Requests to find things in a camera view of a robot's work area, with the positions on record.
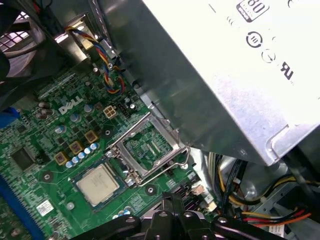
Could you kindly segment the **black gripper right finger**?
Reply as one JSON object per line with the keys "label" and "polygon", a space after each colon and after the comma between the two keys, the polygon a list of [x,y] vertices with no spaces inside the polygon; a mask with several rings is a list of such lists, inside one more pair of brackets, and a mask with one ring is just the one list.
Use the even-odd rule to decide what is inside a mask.
{"label": "black gripper right finger", "polygon": [[195,211],[185,209],[182,197],[172,194],[173,214],[181,228],[183,240],[282,240],[283,237],[226,216],[211,222]]}

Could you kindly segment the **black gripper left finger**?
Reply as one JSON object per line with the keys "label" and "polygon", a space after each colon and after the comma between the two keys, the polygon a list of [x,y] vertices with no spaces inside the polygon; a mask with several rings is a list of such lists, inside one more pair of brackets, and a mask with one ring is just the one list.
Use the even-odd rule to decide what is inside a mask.
{"label": "black gripper left finger", "polygon": [[170,240],[174,236],[176,193],[162,193],[161,209],[123,215],[81,233],[76,240]]}

